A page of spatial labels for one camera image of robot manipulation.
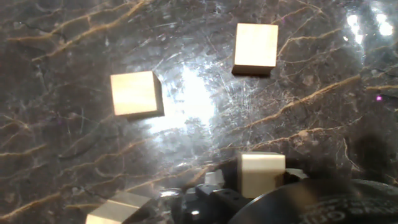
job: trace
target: wooden block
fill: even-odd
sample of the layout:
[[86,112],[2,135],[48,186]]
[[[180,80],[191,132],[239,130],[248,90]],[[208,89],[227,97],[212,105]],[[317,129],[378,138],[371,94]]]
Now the wooden block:
[[276,66],[278,26],[242,24],[236,28],[233,74],[268,75]]
[[244,152],[238,156],[238,189],[256,198],[282,185],[285,156],[274,152]]
[[115,115],[163,115],[162,87],[153,72],[111,75]]
[[86,224],[121,224],[150,198],[121,192],[87,215]]

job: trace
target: marble surface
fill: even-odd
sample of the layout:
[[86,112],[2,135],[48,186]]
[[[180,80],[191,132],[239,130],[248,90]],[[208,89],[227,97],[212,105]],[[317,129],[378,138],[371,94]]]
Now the marble surface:
[[[84,223],[118,191],[194,184],[238,151],[283,153],[314,178],[396,184],[397,11],[395,0],[2,0],[0,220]],[[238,22],[279,25],[269,78],[231,74]],[[144,70],[162,82],[165,116],[115,117],[109,76]]]

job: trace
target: black plastic part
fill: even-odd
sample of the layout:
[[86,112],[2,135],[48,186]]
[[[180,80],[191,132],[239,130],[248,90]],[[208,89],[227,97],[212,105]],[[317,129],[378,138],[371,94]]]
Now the black plastic part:
[[220,189],[216,185],[201,184],[195,187],[197,197],[204,200],[210,209],[209,219],[226,223],[250,200],[231,189]]
[[200,184],[195,187],[195,193],[199,198],[207,198],[213,191],[219,189],[217,185]]
[[231,189],[215,190],[210,197],[214,197],[221,206],[226,207],[228,213],[234,214],[251,201]]
[[370,181],[285,185],[241,209],[228,224],[398,223],[398,188]]

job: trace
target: white block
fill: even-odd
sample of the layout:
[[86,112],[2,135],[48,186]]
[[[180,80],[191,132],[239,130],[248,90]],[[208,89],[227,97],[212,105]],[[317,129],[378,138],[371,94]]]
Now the white block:
[[285,156],[275,152],[244,152],[238,156],[238,189],[246,198],[256,198],[282,185]]
[[205,175],[205,183],[210,185],[219,185],[219,187],[224,186],[223,171],[216,170],[215,172],[207,172]]

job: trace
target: light wooden block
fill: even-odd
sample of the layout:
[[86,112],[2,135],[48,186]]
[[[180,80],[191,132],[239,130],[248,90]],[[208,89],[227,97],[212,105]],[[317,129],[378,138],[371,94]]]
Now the light wooden block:
[[278,26],[242,24],[236,28],[233,74],[268,75],[276,66]]
[[86,224],[121,224],[150,198],[121,192],[87,215]]
[[161,84],[153,72],[111,75],[111,87],[115,115],[163,113]]
[[282,185],[285,156],[275,152],[244,152],[238,156],[238,189],[256,198]]

